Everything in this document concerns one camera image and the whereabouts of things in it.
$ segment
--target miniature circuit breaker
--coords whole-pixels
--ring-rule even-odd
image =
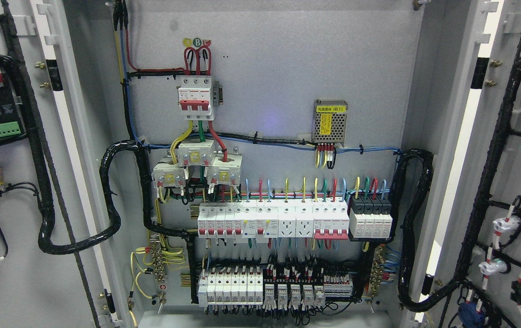
[[[153,187],[155,188],[183,188],[186,186],[186,180],[189,177],[189,171],[179,166],[161,160],[153,168],[152,178]]]
[[[214,161],[206,170],[210,188],[214,185],[230,185],[238,190],[241,164],[242,156],[240,155],[228,155],[227,162],[223,162],[221,156],[214,158]]]
[[[208,75],[184,77],[178,97],[182,117],[186,120],[214,120],[215,109],[222,102],[219,83]]]
[[[202,142],[200,139],[192,139],[180,143],[176,154],[181,166],[210,166],[216,156],[214,149],[213,139]]]
[[[313,142],[343,145],[346,139],[347,102],[315,100],[313,110]]]

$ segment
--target door hinge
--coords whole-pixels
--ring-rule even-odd
[[[489,66],[489,58],[478,57],[475,64],[475,72],[473,72],[473,80],[471,81],[471,89],[483,89],[483,81],[485,81],[485,72]]]
[[[15,31],[19,36],[36,35],[36,23],[32,16],[14,16]]]

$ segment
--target bolt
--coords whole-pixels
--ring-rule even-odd
[[[492,60],[489,65],[490,67],[500,67],[501,65],[503,65],[504,63],[500,62],[499,60]]]

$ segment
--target light blue wire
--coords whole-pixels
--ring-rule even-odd
[[[248,179],[244,179],[246,181],[246,201],[250,201],[250,191],[248,190]]]
[[[346,179],[342,179],[343,181],[343,199],[346,199],[346,193],[347,193],[347,185],[346,185]]]

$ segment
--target yellow label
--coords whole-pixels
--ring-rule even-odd
[[[325,106],[319,105],[316,108],[318,113],[345,113],[347,110],[347,106]]]
[[[321,123],[319,124],[319,134],[332,133],[332,117],[331,113],[321,114]]]
[[[228,181],[228,172],[221,172],[218,179],[220,181]]]

